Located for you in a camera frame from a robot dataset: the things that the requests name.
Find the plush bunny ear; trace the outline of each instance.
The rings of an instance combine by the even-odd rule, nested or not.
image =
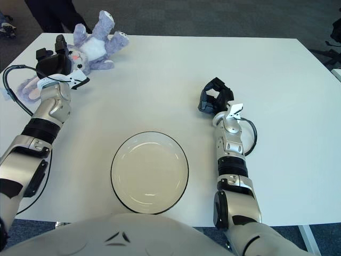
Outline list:
[[[38,101],[40,99],[40,91],[37,88],[37,83],[39,80],[39,77],[34,76],[20,84],[17,89],[17,95],[19,98],[28,103]]]

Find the silver arm segment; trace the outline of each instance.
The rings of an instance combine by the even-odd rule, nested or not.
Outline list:
[[[214,199],[214,223],[225,234],[238,256],[311,255],[286,240],[262,215],[245,164],[239,125],[242,104],[229,101],[228,110],[213,118],[218,161],[218,192]]]
[[[64,75],[51,77],[67,81]],[[40,88],[41,104],[0,159],[0,218],[5,232],[12,225],[22,198],[32,197],[38,190],[52,142],[71,112],[67,83],[45,78]]]

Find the black cable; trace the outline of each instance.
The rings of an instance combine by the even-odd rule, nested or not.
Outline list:
[[[18,97],[15,95],[15,93],[13,92],[13,90],[10,88],[9,84],[8,84],[8,81],[7,81],[7,77],[8,77],[8,74],[10,73],[10,71],[14,70],[14,69],[22,69],[22,68],[27,68],[27,69],[31,69],[31,70],[34,70],[36,73],[38,74],[41,74],[43,77],[47,77],[51,80],[54,80],[54,81],[57,81],[57,82],[65,82],[65,83],[69,83],[71,81],[63,81],[63,80],[58,80],[58,79],[54,79],[54,78],[51,78],[49,76],[46,76],[43,72],[41,72],[40,70],[36,69],[36,68],[33,68],[33,67],[29,67],[29,66],[26,66],[26,65],[12,65],[12,66],[9,66],[8,68],[6,68],[4,70],[4,73],[3,73],[3,76],[2,76],[2,81],[3,81],[3,84],[5,86],[5,89],[7,90],[7,94],[12,98],[12,100],[17,103],[27,114],[29,114],[30,116],[33,115],[32,111],[29,110],[19,99]]]
[[[243,117],[241,117],[240,119],[237,119],[237,118],[234,118],[234,119],[239,120],[239,121],[248,122],[249,125],[252,127],[252,130],[254,131],[254,143],[252,144],[251,148],[245,153],[245,156],[248,156],[251,154],[251,152],[254,150],[254,148],[256,147],[256,144],[257,144],[258,134],[257,134],[256,126],[252,121],[250,121],[246,118],[243,118]]]
[[[51,164],[52,164],[52,149],[51,149],[50,163],[49,163],[49,166],[48,166],[48,173],[47,173],[46,181],[45,181],[45,184],[44,184],[44,187],[43,187],[42,191],[40,192],[40,194],[37,196],[37,198],[29,206],[27,206],[25,209],[23,209],[20,212],[18,212],[16,215],[18,215],[18,214],[26,211],[27,209],[29,209],[40,198],[40,196],[42,195],[42,193],[44,192],[44,190],[46,188],[47,181],[48,181],[48,178],[50,176]]]

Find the black band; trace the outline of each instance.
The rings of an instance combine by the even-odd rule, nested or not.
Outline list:
[[[213,223],[217,229],[226,230],[229,227],[228,202],[223,190],[214,195]]]
[[[0,193],[12,198],[18,196],[22,189],[22,184],[8,179],[0,179]]]
[[[48,166],[48,162],[45,160],[42,160],[34,173],[29,185],[27,186],[27,189],[25,190],[25,193],[23,197],[33,197],[40,186],[40,184],[43,181],[43,178],[45,176],[45,170]]]
[[[60,127],[48,120],[32,118],[22,131],[22,135],[44,140],[50,144],[57,137]]]
[[[245,256],[246,250],[247,250],[247,249],[249,248],[249,246],[250,246],[254,241],[256,241],[258,238],[260,238],[260,236],[256,236],[256,237],[252,238],[252,239],[245,245],[242,256]]]
[[[252,218],[241,216],[241,215],[232,216],[232,221],[235,225],[245,225],[250,222],[256,222],[256,220]]]
[[[223,174],[236,174],[248,177],[245,161],[235,156],[224,156],[218,160],[219,176]]]

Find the gray carpet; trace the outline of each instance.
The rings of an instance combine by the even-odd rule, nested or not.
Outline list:
[[[307,48],[319,50],[330,49],[325,40],[334,43],[329,38],[332,23],[341,17],[339,0],[74,0],[74,4],[91,28],[99,11],[107,10],[115,19],[115,29],[131,35],[298,38]],[[0,9],[13,16],[18,28],[16,39],[0,39],[2,71],[41,30],[23,0],[0,0]],[[52,222],[16,220],[9,246],[53,227]],[[341,224],[311,228],[322,255],[341,255]],[[275,229],[305,248],[296,226]],[[225,244],[224,236],[215,229],[202,231]]]

